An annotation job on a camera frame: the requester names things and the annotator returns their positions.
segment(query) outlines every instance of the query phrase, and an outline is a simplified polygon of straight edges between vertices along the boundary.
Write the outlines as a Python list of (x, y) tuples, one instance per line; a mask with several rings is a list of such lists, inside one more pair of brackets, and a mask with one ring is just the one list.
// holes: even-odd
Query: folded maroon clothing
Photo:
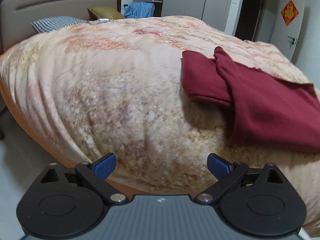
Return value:
[(288, 82), (236, 63), (220, 47), (215, 61), (197, 52), (182, 56), (182, 86), (191, 100), (234, 104), (231, 143), (320, 152), (320, 103), (312, 84)]

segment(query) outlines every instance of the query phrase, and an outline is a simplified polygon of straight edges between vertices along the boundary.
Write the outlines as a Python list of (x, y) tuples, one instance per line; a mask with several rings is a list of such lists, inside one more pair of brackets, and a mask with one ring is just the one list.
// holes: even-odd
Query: floor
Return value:
[(16, 217), (17, 204), (44, 166), (55, 159), (24, 132), (9, 111), (0, 116), (0, 128), (5, 134), (0, 141), (0, 239), (19, 240), (24, 234)]

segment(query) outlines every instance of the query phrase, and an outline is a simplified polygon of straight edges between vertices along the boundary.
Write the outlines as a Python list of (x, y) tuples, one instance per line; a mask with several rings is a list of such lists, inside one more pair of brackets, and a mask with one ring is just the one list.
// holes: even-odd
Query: blue cloth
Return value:
[(147, 18), (152, 17), (155, 11), (155, 5), (151, 2), (133, 2), (125, 10), (126, 18)]

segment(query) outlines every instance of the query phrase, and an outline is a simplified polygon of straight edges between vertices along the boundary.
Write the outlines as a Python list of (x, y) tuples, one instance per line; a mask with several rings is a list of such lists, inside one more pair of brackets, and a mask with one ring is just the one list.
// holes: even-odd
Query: black and white patterned pillow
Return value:
[(70, 16), (54, 16), (34, 21), (31, 25), (35, 29), (36, 33), (48, 33), (70, 25), (87, 22), (88, 21)]

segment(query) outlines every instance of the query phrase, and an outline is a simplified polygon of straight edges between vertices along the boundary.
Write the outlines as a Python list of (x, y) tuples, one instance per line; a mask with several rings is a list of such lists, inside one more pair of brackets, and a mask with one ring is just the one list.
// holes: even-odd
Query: bed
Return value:
[(320, 153), (228, 145), (223, 110), (191, 103), (181, 88), (181, 53), (212, 57), (221, 46), (271, 75), (297, 83), (307, 77), (273, 45), (241, 41), (192, 17), (83, 23), (38, 35), (30, 25), (60, 15), (88, 20), (88, 7), (120, 5), (1, 1), (0, 90), (20, 126), (66, 166), (115, 152), (109, 181), (128, 195), (202, 191), (216, 181), (206, 168), (210, 152), (251, 167), (276, 163), (307, 205), (305, 228), (319, 236)]

